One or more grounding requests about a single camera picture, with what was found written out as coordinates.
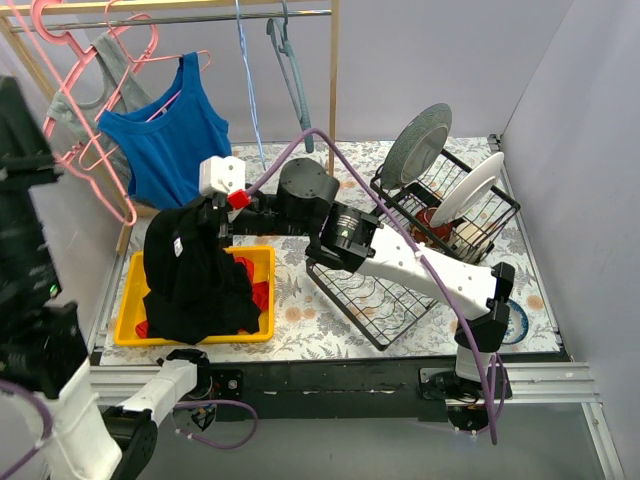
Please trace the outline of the red tank top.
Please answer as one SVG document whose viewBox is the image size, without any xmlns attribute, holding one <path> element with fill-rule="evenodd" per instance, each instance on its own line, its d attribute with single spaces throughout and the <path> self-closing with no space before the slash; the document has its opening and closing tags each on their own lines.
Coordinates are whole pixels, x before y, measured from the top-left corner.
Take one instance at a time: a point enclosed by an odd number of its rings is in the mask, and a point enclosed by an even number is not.
<svg viewBox="0 0 640 480">
<path fill-rule="evenodd" d="M 267 284 L 265 284 L 265 283 L 257 284 L 257 283 L 254 282 L 254 280 L 253 280 L 253 269 L 254 269 L 254 267 L 253 267 L 253 263 L 252 262 L 250 262 L 250 261 L 248 261 L 248 260 L 246 260 L 244 258 L 235 257 L 232 253 L 229 253 L 229 254 L 231 254 L 234 257 L 236 262 L 242 264 L 246 268 L 248 279 L 249 279 L 249 281 L 251 282 L 251 284 L 253 286 L 253 300 L 258 305 L 258 307 L 263 311 L 265 309 L 265 305 L 264 305 L 264 300 L 265 300 L 265 298 L 264 298 L 264 296 L 265 296 L 264 288 L 267 287 Z M 148 327 L 149 327 L 149 324 L 148 324 L 147 320 L 144 323 L 139 324 L 137 326 L 138 335 L 140 337 L 142 337 L 142 338 L 152 338 L 152 337 L 150 337 L 148 335 Z"/>
</svg>

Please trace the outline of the black tank top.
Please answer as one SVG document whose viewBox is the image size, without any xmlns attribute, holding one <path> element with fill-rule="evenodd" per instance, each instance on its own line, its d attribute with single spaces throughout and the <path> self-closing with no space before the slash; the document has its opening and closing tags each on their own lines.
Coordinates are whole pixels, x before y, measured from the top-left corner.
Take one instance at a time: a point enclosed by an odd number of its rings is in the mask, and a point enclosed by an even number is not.
<svg viewBox="0 0 640 480">
<path fill-rule="evenodd" d="M 239 308 L 252 303 L 246 268 L 219 240 L 220 210 L 201 201 L 158 213 L 144 240 L 143 266 L 152 311 Z"/>
<path fill-rule="evenodd" d="M 210 336 L 237 335 L 241 330 L 254 334 L 260 329 L 262 310 L 247 282 L 207 289 L 195 301 L 183 304 L 150 291 L 143 304 L 152 338 L 195 345 Z"/>
</svg>

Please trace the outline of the grey-blue hanger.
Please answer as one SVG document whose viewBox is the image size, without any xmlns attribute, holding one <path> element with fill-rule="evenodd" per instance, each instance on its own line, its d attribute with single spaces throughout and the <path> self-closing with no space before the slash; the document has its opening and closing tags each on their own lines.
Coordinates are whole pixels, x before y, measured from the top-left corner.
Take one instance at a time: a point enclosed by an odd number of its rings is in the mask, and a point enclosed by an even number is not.
<svg viewBox="0 0 640 480">
<path fill-rule="evenodd" d="M 301 131 L 304 132 L 312 127 L 312 123 L 298 62 L 289 40 L 289 15 L 286 0 L 281 0 L 281 8 L 281 17 L 273 17 L 267 20 L 266 34 L 270 37 L 296 118 Z"/>
</svg>

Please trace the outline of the thin pink hanger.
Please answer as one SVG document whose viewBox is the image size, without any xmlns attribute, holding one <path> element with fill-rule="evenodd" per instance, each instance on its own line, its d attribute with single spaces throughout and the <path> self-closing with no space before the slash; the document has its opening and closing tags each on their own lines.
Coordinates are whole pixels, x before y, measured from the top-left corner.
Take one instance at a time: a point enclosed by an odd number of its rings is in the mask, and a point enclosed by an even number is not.
<svg viewBox="0 0 640 480">
<path fill-rule="evenodd" d="M 129 169 L 120 161 L 110 161 L 108 149 L 97 131 L 97 117 L 110 102 L 110 95 L 117 90 L 106 88 L 102 97 L 86 105 L 75 101 L 73 86 L 101 50 L 93 44 L 82 47 L 67 29 L 61 34 L 51 33 L 42 23 L 42 15 L 35 11 L 48 4 L 47 1 L 35 1 L 17 5 L 6 1 L 1 7 L 1 33 L 49 101 L 42 125 L 45 138 L 50 139 L 55 128 L 60 126 L 75 141 L 66 153 L 56 156 L 57 163 L 86 181 L 98 200 L 117 220 L 132 226 L 138 215 L 122 182 L 129 174 Z M 76 64 L 65 77 L 57 71 L 40 45 L 40 39 L 66 45 L 76 55 Z"/>
<path fill-rule="evenodd" d="M 181 55 L 161 56 L 161 57 L 153 57 L 152 56 L 155 48 L 157 47 L 158 38 L 159 38 L 159 34 L 158 34 L 158 31 L 157 31 L 157 28 L 155 27 L 155 24 L 156 24 L 155 21 L 151 22 L 151 41 L 150 41 L 149 45 L 147 46 L 147 48 L 144 50 L 144 52 L 142 53 L 142 55 L 139 58 L 135 59 L 134 57 L 132 57 L 129 54 L 128 50 L 124 47 L 124 45 L 120 41 L 119 29 L 114 27 L 114 24 L 110 21 L 110 18 L 109 18 L 109 9 L 115 4 L 117 4 L 116 0 L 111 0 L 111 1 L 107 2 L 106 6 L 105 6 L 105 10 L 104 10 L 104 18 L 105 18 L 105 22 L 106 22 L 106 25 L 107 25 L 108 30 L 109 30 L 109 34 L 115 39 L 115 41 L 120 46 L 121 50 L 123 51 L 123 53 L 126 56 L 126 59 L 127 59 L 128 63 L 127 63 L 127 68 L 124 71 L 123 75 L 121 76 L 120 81 L 117 84 L 114 92 L 109 97 L 109 100 L 104 104 L 102 109 L 98 112 L 98 114 L 97 114 L 97 116 L 95 118 L 96 121 L 99 121 L 99 119 L 101 118 L 101 116 L 103 115 L 103 113 L 105 111 L 110 111 L 119 102 L 119 100 L 121 98 L 122 86 L 124 85 L 124 83 L 125 83 L 125 81 L 128 78 L 130 73 L 137 74 L 142 69 L 142 65 L 145 64 L 145 63 L 159 62 L 159 61 L 165 61 L 165 60 L 181 58 Z M 105 153 L 103 151 L 103 149 L 102 149 L 102 145 L 99 142 L 99 138 L 100 138 L 100 133 L 97 133 L 96 135 L 94 135 L 92 131 L 89 131 L 89 141 L 87 142 L 87 144 L 83 147 L 83 149 L 78 154 L 78 163 L 79 163 L 79 165 L 81 167 L 85 168 L 88 171 L 92 170 L 94 167 L 99 165 L 101 162 L 107 162 L 109 160 L 109 155 L 116 150 L 116 147 L 114 147 L 112 150 L 110 150 L 109 152 Z M 95 160 L 95 162 L 93 164 L 91 164 L 90 166 L 86 166 L 83 163 L 83 158 L 89 152 L 90 149 L 94 149 L 97 152 L 98 157 L 97 157 L 97 159 Z"/>
</svg>

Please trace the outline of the blue tank top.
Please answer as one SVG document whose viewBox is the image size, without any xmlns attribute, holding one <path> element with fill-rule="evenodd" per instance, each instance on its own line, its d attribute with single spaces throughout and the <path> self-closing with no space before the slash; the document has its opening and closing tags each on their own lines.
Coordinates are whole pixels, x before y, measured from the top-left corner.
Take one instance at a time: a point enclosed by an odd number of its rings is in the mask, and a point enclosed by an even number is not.
<svg viewBox="0 0 640 480">
<path fill-rule="evenodd" d="M 206 95 L 195 52 L 179 58 L 173 83 L 160 98 L 124 114 L 106 111 L 98 128 L 128 160 L 129 196 L 159 210 L 191 202 L 199 195 L 201 162 L 232 153 L 229 123 Z"/>
</svg>

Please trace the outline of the light blue hanger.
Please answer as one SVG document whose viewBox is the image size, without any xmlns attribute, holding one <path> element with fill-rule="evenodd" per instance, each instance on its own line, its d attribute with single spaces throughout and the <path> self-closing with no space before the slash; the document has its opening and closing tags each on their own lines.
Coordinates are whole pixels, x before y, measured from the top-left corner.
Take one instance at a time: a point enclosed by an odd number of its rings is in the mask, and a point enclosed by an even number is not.
<svg viewBox="0 0 640 480">
<path fill-rule="evenodd" d="M 245 77 L 246 77 L 246 84 L 247 84 L 247 94 L 248 94 L 248 102 L 249 102 L 249 111 L 250 111 L 250 115 L 251 115 L 251 121 L 252 121 L 253 131 L 254 131 L 254 135 L 255 135 L 256 145 L 257 145 L 257 148 L 258 148 L 259 158 L 260 158 L 260 161 L 261 161 L 261 165 L 262 165 L 263 171 L 266 171 L 267 170 L 267 162 L 266 162 L 263 143 L 262 143 L 262 138 L 261 138 L 261 134 L 260 134 L 260 126 L 259 126 L 259 118 L 258 118 L 258 113 L 257 113 L 255 90 L 254 90 L 253 79 L 252 79 L 252 75 L 251 75 L 249 55 L 248 55 L 245 32 L 244 32 L 244 29 L 243 29 L 242 12 L 241 12 L 241 7 L 240 7 L 240 1 L 239 0 L 235 0 L 234 1 L 234 7 L 235 7 L 235 17 L 236 17 L 236 27 L 237 27 L 237 32 L 238 32 L 239 47 L 240 47 L 242 61 L 243 61 L 244 69 L 245 69 Z"/>
</svg>

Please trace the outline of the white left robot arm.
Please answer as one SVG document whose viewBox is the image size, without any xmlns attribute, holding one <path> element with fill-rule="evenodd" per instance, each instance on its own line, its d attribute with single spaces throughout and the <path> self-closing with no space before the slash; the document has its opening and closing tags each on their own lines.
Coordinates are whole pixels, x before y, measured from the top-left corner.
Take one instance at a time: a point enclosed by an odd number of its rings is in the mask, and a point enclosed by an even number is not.
<svg viewBox="0 0 640 480">
<path fill-rule="evenodd" d="M 135 479 L 157 429 L 213 377 L 202 352 L 172 352 L 135 395 L 101 410 L 91 386 L 78 306 L 53 304 L 62 287 L 30 190 L 62 171 L 12 76 L 1 79 L 1 391 L 22 401 L 53 479 Z"/>
</svg>

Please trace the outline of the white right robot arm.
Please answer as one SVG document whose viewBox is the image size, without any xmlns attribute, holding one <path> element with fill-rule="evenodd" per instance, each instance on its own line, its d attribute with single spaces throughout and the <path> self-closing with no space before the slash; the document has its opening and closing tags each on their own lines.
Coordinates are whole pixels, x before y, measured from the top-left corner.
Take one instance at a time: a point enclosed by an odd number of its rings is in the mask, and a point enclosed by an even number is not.
<svg viewBox="0 0 640 480">
<path fill-rule="evenodd" d="M 490 359 L 508 326 L 513 266 L 468 264 L 416 244 L 401 228 L 338 202 L 338 180 L 311 158 L 285 162 L 278 175 L 276 193 L 264 195 L 246 186 L 246 165 L 239 158 L 201 162 L 196 185 L 222 210 L 222 236 L 306 236 L 306 255 L 317 264 L 387 280 L 452 307 L 462 320 L 455 334 L 453 387 L 469 398 L 486 389 Z"/>
</svg>

